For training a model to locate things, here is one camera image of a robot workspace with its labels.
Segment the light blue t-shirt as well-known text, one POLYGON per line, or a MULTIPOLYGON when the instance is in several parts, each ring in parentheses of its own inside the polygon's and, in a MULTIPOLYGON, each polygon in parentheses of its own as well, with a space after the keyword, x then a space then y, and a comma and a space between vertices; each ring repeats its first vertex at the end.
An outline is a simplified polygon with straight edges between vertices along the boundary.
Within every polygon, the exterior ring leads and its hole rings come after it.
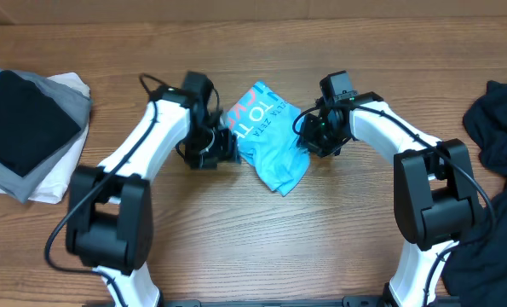
POLYGON ((256 82, 227 112, 225 124, 236 135, 241 158, 273 192, 289 194, 306 174, 310 157, 297 146, 292 124, 301 110, 256 82))

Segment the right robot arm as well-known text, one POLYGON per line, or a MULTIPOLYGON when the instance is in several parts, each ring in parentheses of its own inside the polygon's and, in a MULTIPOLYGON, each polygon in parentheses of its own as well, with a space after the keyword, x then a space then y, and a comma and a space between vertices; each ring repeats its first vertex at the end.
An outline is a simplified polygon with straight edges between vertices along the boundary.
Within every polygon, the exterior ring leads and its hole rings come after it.
POLYGON ((292 124, 299 146, 325 157, 363 141, 393 166, 394 215, 404 237, 398 268, 379 296, 347 296, 345 306, 456 306, 437 298, 450 254, 482 218, 481 187, 458 139, 441 141, 408 124, 373 92, 325 95, 292 124))

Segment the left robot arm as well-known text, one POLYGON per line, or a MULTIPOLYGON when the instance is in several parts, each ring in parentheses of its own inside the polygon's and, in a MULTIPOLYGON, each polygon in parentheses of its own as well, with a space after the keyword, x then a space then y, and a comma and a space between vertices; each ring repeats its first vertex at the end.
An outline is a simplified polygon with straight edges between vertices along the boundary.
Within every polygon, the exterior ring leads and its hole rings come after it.
POLYGON ((98 275, 112 305, 164 305, 147 258, 154 235, 151 185, 170 152, 193 170, 239 161, 222 110, 208 108, 218 96, 211 81, 161 84, 148 93, 147 110, 124 143, 98 166, 74 171, 68 213, 58 228, 83 265, 78 273, 98 275))

